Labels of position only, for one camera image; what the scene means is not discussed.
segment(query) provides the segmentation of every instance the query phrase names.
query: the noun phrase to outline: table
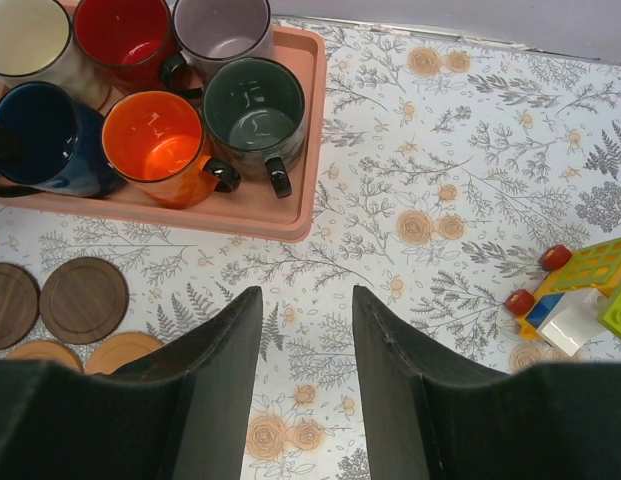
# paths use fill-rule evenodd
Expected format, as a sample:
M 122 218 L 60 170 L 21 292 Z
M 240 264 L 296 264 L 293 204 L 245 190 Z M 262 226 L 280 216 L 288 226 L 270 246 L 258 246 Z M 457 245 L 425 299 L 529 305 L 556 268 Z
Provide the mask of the table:
M 621 68 L 338 24 L 305 241 L 0 205 L 0 261 L 43 284 L 96 255 L 130 285 L 118 332 L 169 341 L 249 285 L 264 328 L 242 478 L 369 478 L 351 330 L 355 284 L 463 355 L 516 371 L 560 355 L 522 342 L 501 303 L 543 278 L 549 246 L 621 236 Z M 41 322 L 27 340 L 49 338 Z M 85 361 L 95 345 L 73 347 Z M 621 359 L 610 334 L 584 360 Z

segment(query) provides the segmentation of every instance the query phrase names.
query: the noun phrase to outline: dark wooden coaster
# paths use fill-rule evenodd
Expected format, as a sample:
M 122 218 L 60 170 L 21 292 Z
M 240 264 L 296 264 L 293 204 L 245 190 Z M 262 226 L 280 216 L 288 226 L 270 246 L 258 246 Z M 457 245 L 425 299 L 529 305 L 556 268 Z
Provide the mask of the dark wooden coaster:
M 0 263 L 0 350 L 11 347 L 39 317 L 39 287 L 24 269 Z
M 41 291 L 41 317 L 62 342 L 83 345 L 112 333 L 128 310 L 128 285 L 117 267 L 100 258 L 71 260 Z

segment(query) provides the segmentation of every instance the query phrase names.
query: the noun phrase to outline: mug handle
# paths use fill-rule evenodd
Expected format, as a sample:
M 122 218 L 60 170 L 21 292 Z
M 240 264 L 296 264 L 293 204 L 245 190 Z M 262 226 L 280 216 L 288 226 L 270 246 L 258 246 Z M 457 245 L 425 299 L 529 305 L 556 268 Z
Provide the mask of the mug handle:
M 266 169 L 270 175 L 270 183 L 277 198 L 286 198 L 292 195 L 292 185 L 286 167 L 281 157 L 273 157 L 266 160 Z
M 19 139 L 10 130 L 0 125 L 0 166 L 21 153 Z M 0 198 L 25 197 L 40 193 L 39 190 L 20 185 L 0 187 Z
M 215 192 L 234 192 L 241 185 L 239 172 L 218 158 L 210 157 L 201 170 L 220 180 L 214 189 Z
M 172 77 L 179 70 L 188 68 L 188 62 L 181 53 L 175 53 L 174 55 L 166 58 L 159 67 L 159 78 L 161 83 L 172 93 L 176 93 L 183 98 L 196 100 L 203 97 L 203 88 L 173 88 Z

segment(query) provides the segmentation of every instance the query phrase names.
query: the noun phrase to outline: dark green mug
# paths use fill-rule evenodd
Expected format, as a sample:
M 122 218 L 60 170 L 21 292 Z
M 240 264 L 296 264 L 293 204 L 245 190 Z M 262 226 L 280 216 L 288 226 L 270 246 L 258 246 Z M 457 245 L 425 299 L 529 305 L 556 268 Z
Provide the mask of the dark green mug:
M 299 80 L 265 58 L 228 63 L 206 85 L 203 121 L 219 149 L 249 180 L 270 181 L 278 198 L 292 194 L 288 172 L 305 147 L 305 99 Z

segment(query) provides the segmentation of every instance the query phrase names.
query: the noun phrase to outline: pink tray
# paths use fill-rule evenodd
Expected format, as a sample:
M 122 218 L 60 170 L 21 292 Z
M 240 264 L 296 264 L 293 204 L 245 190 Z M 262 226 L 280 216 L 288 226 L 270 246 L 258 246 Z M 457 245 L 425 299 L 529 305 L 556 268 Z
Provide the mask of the pink tray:
M 303 240 L 312 226 L 319 167 L 326 88 L 325 48 L 323 40 L 317 34 L 287 27 L 275 26 L 274 41 L 275 60 L 286 65 L 297 76 L 303 86 L 307 105 L 306 152 L 304 158 L 290 172 L 293 189 L 290 197 L 278 200 L 269 184 L 245 181 L 236 192 L 215 193 L 187 210 L 163 208 L 131 185 L 126 185 L 121 191 L 100 200 L 40 193 L 21 198 L 0 198 L 0 203 L 13 207 L 156 223 L 284 242 Z M 8 87 L 0 84 L 0 98 L 7 91 Z M 119 98 L 121 94 L 113 89 L 101 111 L 106 112 Z

